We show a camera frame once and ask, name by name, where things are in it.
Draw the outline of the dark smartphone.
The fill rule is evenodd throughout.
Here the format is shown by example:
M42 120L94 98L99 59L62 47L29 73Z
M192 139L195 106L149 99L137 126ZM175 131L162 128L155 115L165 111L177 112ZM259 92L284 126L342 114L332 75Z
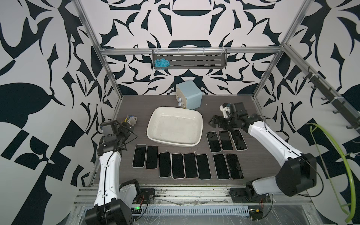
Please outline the dark smartphone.
M207 132L206 137L207 137L207 140L208 140L210 151L212 153L222 151L221 146L220 146L220 142L219 142L219 139L218 139L218 135L217 135L217 133L215 131Z
M210 180L212 178L208 156L206 154L196 155L198 176L200 180Z

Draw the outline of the pink case smartphone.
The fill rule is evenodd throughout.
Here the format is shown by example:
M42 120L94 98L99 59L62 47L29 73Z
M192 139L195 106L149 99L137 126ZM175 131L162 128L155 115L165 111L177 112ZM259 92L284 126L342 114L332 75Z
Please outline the pink case smartphone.
M231 137L237 151L246 151L248 149L240 130L231 131Z

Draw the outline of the beige case smartphone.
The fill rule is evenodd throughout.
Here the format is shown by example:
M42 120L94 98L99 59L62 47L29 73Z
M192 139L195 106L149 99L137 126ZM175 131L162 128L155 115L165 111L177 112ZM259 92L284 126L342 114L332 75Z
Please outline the beige case smartphone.
M147 145L140 144L137 145L134 152L132 167L133 168L142 168L145 165Z

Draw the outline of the white plastic storage tub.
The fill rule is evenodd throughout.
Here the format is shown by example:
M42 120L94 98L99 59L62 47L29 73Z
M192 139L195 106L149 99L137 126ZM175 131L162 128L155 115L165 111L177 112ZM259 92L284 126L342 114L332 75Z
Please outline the white plastic storage tub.
M157 143L194 147L200 143L203 117L194 110L161 106L154 110L147 127L147 137Z

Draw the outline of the slim black smartphone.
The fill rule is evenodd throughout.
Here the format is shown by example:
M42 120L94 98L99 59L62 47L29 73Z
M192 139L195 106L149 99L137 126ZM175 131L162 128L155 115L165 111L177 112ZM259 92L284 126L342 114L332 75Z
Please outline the slim black smartphone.
M230 179L230 174L228 171L225 156L223 154L215 154L213 155L213 160L215 164L217 178L219 180Z

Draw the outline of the grey edge smartphone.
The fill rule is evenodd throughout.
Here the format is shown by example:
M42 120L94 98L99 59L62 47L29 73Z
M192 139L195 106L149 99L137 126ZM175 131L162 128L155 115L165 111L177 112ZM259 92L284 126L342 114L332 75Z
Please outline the grey edge smartphone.
M159 177L168 178L172 176L171 154L163 152L159 154Z

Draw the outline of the white case smartphone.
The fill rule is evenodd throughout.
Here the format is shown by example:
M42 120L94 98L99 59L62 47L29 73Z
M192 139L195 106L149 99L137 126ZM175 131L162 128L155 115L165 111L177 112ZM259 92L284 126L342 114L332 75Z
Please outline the white case smartphone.
M172 161L172 178L175 180L185 178L183 154L182 153L172 154L171 161Z

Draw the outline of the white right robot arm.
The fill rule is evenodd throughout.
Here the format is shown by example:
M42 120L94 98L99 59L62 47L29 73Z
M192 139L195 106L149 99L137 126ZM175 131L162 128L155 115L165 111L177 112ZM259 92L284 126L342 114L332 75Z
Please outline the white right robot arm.
M242 102L220 106L222 115L214 115L208 124L227 131L242 129L254 137L280 165L277 175L249 181L247 197L282 193L288 197L299 195L317 184L317 160L289 145L267 124L265 116L248 114Z

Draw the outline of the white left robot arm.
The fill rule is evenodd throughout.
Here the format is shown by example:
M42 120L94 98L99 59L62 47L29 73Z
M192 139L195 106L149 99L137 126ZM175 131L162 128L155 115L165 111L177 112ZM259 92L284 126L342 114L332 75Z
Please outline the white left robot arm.
M127 139L133 127L127 122L106 121L100 125L102 142L97 149L100 178L97 197L92 209L85 213L87 225L132 225L131 211L134 200L141 195L136 179L119 183L122 151L127 149Z

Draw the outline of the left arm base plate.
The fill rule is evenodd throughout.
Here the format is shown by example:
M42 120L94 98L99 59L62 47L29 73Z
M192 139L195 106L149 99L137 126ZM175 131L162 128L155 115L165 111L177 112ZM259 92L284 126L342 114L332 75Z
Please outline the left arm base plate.
M143 205L150 203L154 200L155 189L154 188L140 188L140 197L137 203Z

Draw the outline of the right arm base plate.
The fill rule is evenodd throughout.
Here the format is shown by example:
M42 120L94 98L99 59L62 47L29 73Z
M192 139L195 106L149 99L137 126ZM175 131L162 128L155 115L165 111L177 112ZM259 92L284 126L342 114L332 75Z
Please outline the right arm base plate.
M233 203L266 203L271 201L269 194L257 194L252 187L230 188L229 195Z

